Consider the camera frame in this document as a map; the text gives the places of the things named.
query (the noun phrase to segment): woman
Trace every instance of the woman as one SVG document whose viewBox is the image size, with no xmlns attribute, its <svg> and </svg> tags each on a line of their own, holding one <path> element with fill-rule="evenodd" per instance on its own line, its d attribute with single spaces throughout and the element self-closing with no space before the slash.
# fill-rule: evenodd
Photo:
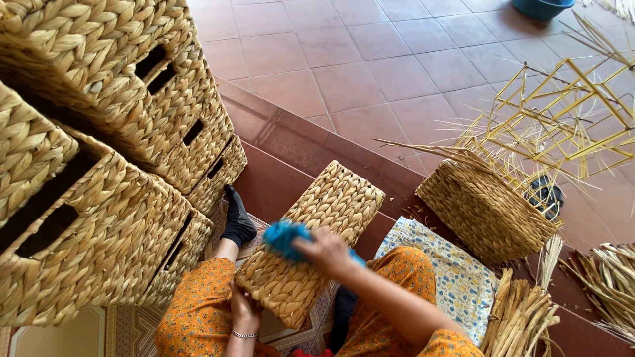
<svg viewBox="0 0 635 357">
<path fill-rule="evenodd" d="M 239 247 L 256 230 L 238 193 L 229 185 L 225 192 L 227 227 L 214 257 L 184 274 L 177 286 L 155 336 L 160 355 L 280 356 L 258 342 L 260 308 L 233 282 Z M 423 252 L 401 246 L 365 268 L 327 227 L 311 234 L 312 241 L 296 239 L 295 248 L 359 297 L 338 356 L 482 356 L 435 306 L 434 274 Z M 332 340 L 343 337 L 333 333 Z"/>
</svg>

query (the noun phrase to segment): orange floral pants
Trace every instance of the orange floral pants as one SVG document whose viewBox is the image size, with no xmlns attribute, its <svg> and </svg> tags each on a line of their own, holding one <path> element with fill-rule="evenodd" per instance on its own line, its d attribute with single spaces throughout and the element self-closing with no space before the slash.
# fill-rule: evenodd
<svg viewBox="0 0 635 357">
<path fill-rule="evenodd" d="M 368 268 L 408 291 L 436 304 L 432 266 L 425 253 L 400 246 Z M 185 273 L 157 327 L 155 342 L 161 356 L 222 356 L 232 330 L 231 290 L 234 264 L 227 259 L 202 262 Z M 280 356 L 257 342 L 255 356 Z M 471 341 L 449 330 L 437 330 L 421 351 L 388 324 L 377 310 L 359 299 L 349 333 L 338 356 L 482 356 Z"/>
</svg>

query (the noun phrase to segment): black sock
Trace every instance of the black sock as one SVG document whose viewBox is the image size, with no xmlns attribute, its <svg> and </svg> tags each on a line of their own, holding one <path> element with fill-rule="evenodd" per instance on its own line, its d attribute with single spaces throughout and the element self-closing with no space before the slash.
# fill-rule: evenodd
<svg viewBox="0 0 635 357">
<path fill-rule="evenodd" d="M 256 226 L 247 215 L 243 200 L 234 187 L 225 185 L 225 194 L 229 201 L 229 208 L 227 209 L 227 225 L 221 237 L 231 239 L 240 248 L 256 238 Z"/>
<path fill-rule="evenodd" d="M 357 303 L 357 295 L 352 291 L 340 286 L 335 293 L 335 315 L 333 317 L 333 330 L 331 331 L 331 340 L 328 342 L 328 349 L 333 354 L 344 346 L 346 335 L 349 334 L 349 321 L 353 316 L 355 303 Z"/>
</svg>

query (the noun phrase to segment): woven storage box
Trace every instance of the woven storage box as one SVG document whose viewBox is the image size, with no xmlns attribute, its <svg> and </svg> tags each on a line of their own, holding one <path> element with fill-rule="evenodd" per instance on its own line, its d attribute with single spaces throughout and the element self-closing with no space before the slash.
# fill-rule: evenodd
<svg viewBox="0 0 635 357">
<path fill-rule="evenodd" d="M 170 246 L 137 305 L 166 305 L 170 301 L 183 273 L 198 265 L 212 226 L 201 212 L 192 209 L 181 228 L 183 234 Z"/>
<path fill-rule="evenodd" d="M 78 151 L 72 137 L 0 83 L 0 228 Z"/>
<path fill-rule="evenodd" d="M 223 198 L 225 184 L 233 184 L 244 167 L 247 157 L 238 135 L 234 134 L 219 159 L 201 178 L 187 199 L 201 213 L 208 216 Z"/>
<path fill-rule="evenodd" d="M 0 11 L 6 83 L 58 106 L 49 112 L 56 118 L 72 108 L 70 123 L 103 133 L 100 140 L 182 193 L 231 136 L 183 1 L 11 0 Z"/>
<path fill-rule="evenodd" d="M 421 183 L 417 196 L 486 265 L 536 253 L 556 232 L 492 173 L 450 159 Z"/>
<path fill-rule="evenodd" d="M 329 226 L 353 247 L 384 193 L 337 161 L 331 162 L 284 215 L 308 228 Z M 328 282 L 308 263 L 290 264 L 260 245 L 241 265 L 236 283 L 290 328 L 298 329 Z"/>
<path fill-rule="evenodd" d="M 0 229 L 0 325 L 57 325 L 144 293 L 188 213 L 174 188 L 62 126 L 80 152 Z"/>
</svg>

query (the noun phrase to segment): blue brush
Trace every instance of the blue brush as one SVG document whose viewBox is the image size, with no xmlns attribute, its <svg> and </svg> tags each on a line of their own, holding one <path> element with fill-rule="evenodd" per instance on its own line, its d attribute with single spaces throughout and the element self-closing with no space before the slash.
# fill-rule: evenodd
<svg viewBox="0 0 635 357">
<path fill-rule="evenodd" d="M 262 237 L 265 243 L 275 252 L 280 253 L 283 258 L 292 262 L 307 261 L 302 253 L 291 246 L 291 241 L 296 237 L 311 240 L 311 234 L 304 224 L 293 224 L 286 221 L 276 222 L 267 228 Z M 366 266 L 364 259 L 355 254 L 355 249 L 349 248 L 349 254 L 357 263 Z"/>
</svg>

